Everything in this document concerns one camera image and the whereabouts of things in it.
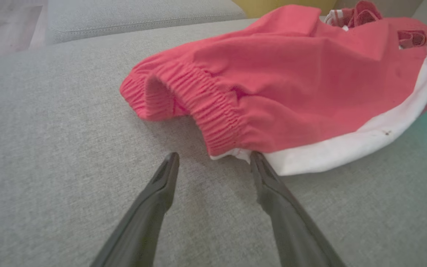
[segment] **gray cushion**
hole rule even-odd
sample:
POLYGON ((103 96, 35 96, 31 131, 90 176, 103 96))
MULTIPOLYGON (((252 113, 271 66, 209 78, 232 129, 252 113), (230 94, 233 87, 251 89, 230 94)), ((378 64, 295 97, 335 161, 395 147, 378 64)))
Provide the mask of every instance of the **gray cushion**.
POLYGON ((244 19, 231 0, 49 0, 46 43, 244 19))
MULTIPOLYGON (((119 94, 141 59, 252 20, 84 39, 0 57, 0 267, 87 266, 156 166, 181 156, 156 266, 280 266, 249 166, 208 158, 188 117, 119 94)), ((389 147, 287 185, 349 266, 427 266, 427 113, 389 147)))

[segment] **yellow object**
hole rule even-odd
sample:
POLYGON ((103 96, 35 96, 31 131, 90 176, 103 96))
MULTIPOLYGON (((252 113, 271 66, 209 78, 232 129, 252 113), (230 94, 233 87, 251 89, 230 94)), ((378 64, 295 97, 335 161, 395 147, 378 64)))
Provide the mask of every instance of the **yellow object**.
POLYGON ((318 7, 322 10, 322 15, 329 14, 337 0, 232 0, 239 5, 247 17, 261 17, 264 14, 285 5, 302 5, 318 7))

